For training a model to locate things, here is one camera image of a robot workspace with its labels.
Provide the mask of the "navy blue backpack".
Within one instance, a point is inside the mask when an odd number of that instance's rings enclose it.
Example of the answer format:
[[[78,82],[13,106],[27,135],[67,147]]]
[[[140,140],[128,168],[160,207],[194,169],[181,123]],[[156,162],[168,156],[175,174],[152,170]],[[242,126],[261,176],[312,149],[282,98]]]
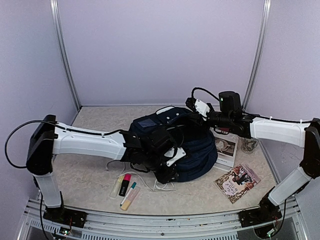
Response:
[[[198,179],[208,173],[217,161],[215,136],[210,127],[200,122],[200,114],[184,107],[165,107],[157,112],[136,118],[130,124],[130,132],[139,136],[151,133],[159,127],[179,127],[183,131],[183,148],[186,156],[174,164],[176,180],[184,183]]]

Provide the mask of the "white charger with cable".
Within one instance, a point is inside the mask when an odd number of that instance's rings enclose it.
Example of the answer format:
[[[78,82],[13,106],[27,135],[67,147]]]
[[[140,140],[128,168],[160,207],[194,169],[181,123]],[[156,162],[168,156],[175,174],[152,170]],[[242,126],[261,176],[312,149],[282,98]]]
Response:
[[[120,164],[123,164],[121,172],[110,169],[110,165],[115,163],[116,167],[119,167]],[[105,164],[105,170],[109,172],[111,177],[111,183],[108,184],[112,189],[116,185],[116,182],[119,178],[125,176],[125,174],[130,174],[133,176],[134,180],[138,180],[139,183],[144,184],[144,186],[150,192],[173,192],[176,191],[175,185],[173,183],[159,183],[152,172],[146,172],[144,169],[133,169],[128,163],[120,162],[119,160],[111,160]]]

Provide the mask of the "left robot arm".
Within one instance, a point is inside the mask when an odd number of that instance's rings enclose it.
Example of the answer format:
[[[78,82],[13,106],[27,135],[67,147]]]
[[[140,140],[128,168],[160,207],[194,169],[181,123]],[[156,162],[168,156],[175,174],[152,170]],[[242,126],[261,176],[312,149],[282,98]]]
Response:
[[[49,114],[43,120],[31,120],[16,127],[6,138],[4,155],[8,155],[10,138],[18,130],[29,124],[38,127],[29,140],[27,169],[42,194],[45,205],[41,219],[69,226],[83,228],[87,213],[64,206],[64,199],[58,188],[53,169],[56,155],[75,154],[109,158],[133,165],[141,164],[165,184],[176,175],[176,162],[187,154],[182,141],[174,138],[178,127],[160,126],[146,136],[138,136],[133,131],[117,129],[110,132],[73,127],[56,120]]]

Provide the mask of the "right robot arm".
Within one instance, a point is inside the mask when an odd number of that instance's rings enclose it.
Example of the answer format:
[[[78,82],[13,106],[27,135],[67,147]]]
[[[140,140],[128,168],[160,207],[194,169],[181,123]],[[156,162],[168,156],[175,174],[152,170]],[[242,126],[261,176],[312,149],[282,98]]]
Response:
[[[258,207],[239,212],[242,227],[284,219],[280,209],[288,200],[320,176],[320,120],[287,120],[246,112],[240,95],[234,91],[219,93],[219,111],[210,103],[196,99],[195,110],[212,128],[223,128],[245,139],[261,141],[278,183],[260,200]]]

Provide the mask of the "red patterned plate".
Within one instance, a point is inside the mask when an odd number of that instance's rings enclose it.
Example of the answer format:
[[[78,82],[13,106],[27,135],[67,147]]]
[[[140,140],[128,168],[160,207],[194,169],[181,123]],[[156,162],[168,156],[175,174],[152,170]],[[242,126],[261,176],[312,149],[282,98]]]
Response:
[[[230,130],[228,128],[215,127],[213,128],[213,131],[218,135],[228,135],[230,133]]]

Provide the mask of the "white patterned mug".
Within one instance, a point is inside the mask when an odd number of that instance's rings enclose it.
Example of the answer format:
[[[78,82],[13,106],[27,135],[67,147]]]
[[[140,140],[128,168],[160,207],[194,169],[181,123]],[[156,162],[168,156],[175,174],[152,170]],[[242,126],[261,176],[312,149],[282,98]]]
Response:
[[[256,138],[243,138],[241,144],[241,150],[246,154],[252,154],[259,144],[259,140]]]

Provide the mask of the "teal white marker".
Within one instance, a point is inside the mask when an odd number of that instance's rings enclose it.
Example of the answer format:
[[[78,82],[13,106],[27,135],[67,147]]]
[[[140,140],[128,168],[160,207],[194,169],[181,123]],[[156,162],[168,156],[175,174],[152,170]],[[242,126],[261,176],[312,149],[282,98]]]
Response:
[[[123,200],[121,201],[120,206],[122,206],[122,205],[124,204],[124,202],[126,201],[126,199],[128,198],[128,196],[130,195],[130,193],[132,192],[132,190],[135,188],[136,184],[137,184],[137,183],[134,182],[134,183],[131,185],[131,187],[129,188],[127,194],[125,195],[125,197],[124,197]]]

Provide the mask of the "pink black highlighter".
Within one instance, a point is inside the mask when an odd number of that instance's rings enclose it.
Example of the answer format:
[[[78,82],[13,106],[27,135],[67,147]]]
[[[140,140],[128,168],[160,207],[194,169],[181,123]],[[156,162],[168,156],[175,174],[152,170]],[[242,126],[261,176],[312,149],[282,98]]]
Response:
[[[124,197],[126,195],[128,186],[130,184],[131,176],[132,175],[130,173],[126,173],[123,176],[123,180],[121,182],[121,186],[119,189],[119,194],[118,194],[119,196]]]

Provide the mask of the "yellow highlighter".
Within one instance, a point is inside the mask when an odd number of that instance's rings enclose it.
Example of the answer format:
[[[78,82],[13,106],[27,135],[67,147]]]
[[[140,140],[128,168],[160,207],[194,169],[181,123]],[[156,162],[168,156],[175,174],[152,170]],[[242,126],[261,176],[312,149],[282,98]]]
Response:
[[[110,195],[109,195],[111,198],[115,199],[119,195],[123,179],[124,179],[124,175],[121,175],[117,178],[117,180],[116,180],[116,182],[110,192]]]

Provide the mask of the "orange pastel highlighter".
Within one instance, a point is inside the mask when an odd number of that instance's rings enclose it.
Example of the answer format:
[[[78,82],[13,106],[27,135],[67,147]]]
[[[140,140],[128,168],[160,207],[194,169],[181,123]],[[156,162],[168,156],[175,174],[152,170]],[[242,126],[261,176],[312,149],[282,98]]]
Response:
[[[122,206],[120,206],[121,210],[126,211],[129,208],[131,203],[134,201],[134,199],[136,198],[136,196],[140,192],[140,189],[141,189],[140,187],[136,186],[132,190],[132,192],[129,194],[128,198],[125,200],[124,204]]]

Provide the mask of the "illustrated floral cover book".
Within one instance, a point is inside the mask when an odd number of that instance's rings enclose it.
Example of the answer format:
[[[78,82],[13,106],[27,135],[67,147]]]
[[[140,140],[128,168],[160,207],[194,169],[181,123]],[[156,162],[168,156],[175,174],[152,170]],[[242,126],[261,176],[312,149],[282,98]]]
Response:
[[[234,204],[260,181],[260,177],[247,164],[242,163],[217,178],[214,183],[222,194]]]

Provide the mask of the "front aluminium rail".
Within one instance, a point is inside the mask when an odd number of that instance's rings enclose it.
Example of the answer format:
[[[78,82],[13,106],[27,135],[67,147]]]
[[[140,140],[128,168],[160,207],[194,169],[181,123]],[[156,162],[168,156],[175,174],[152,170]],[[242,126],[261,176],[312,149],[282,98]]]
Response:
[[[18,223],[14,240],[31,239],[32,230],[39,230],[35,239],[45,239],[41,231],[40,200],[29,199]],[[240,240],[257,239],[255,229],[273,222],[243,227],[240,210],[192,215],[135,215],[88,210],[83,228],[71,227],[66,240]],[[299,205],[294,198],[286,203],[285,222],[272,240],[311,240]]]

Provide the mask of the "right aluminium frame post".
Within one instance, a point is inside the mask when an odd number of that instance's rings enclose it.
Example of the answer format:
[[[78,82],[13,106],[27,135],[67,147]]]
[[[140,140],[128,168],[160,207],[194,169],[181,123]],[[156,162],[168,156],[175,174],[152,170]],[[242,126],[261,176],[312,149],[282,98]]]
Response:
[[[261,23],[260,23],[260,29],[259,29],[258,39],[257,39],[256,50],[253,58],[252,68],[249,75],[249,82],[248,82],[248,85],[244,94],[244,99],[242,102],[242,107],[245,110],[248,108],[250,104],[250,99],[254,91],[254,86],[257,79],[261,58],[263,55],[263,47],[264,47],[265,38],[267,35],[271,5],[272,5],[271,0],[265,0],[263,2],[263,10],[262,10]]]

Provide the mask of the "aluminium frame post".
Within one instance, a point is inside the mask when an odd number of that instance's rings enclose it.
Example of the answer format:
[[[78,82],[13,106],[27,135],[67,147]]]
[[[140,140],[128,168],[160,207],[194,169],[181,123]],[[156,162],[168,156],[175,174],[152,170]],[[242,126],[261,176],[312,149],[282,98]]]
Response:
[[[71,92],[72,100],[74,102],[74,105],[79,112],[82,108],[79,95],[77,93],[76,85],[72,76],[72,71],[68,59],[67,49],[65,46],[64,36],[63,36],[63,29],[62,29],[62,23],[60,19],[60,11],[59,11],[59,3],[57,0],[50,0],[50,8],[51,8],[51,14],[53,18],[53,24],[55,27],[55,33],[57,37],[58,42],[58,48],[61,56],[61,61],[63,64],[64,72],[66,75],[66,80]]]
[[[250,104],[250,99],[254,91],[254,86],[257,79],[261,58],[263,55],[263,47],[264,47],[265,38],[267,35],[271,5],[272,5],[271,0],[265,0],[263,2],[263,10],[262,10],[261,23],[260,23],[260,29],[259,29],[258,39],[257,39],[256,50],[253,58],[252,68],[249,75],[249,82],[248,82],[248,85],[244,94],[244,99],[242,102],[242,107],[245,110],[248,108]]]

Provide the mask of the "left aluminium frame post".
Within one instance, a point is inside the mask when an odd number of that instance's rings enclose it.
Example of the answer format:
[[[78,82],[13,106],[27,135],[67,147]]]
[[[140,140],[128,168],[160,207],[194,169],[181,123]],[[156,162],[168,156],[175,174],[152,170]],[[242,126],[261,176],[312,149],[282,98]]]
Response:
[[[55,33],[57,37],[58,42],[58,48],[61,56],[61,61],[63,64],[64,72],[66,75],[66,80],[71,92],[72,100],[74,102],[74,105],[79,112],[82,108],[79,95],[77,93],[76,85],[72,76],[72,71],[68,59],[67,49],[65,46],[64,36],[63,36],[63,29],[62,29],[62,23],[60,19],[60,11],[59,11],[59,3],[57,0],[50,0],[50,8],[51,8],[51,14],[53,18],[53,24],[55,27]]]

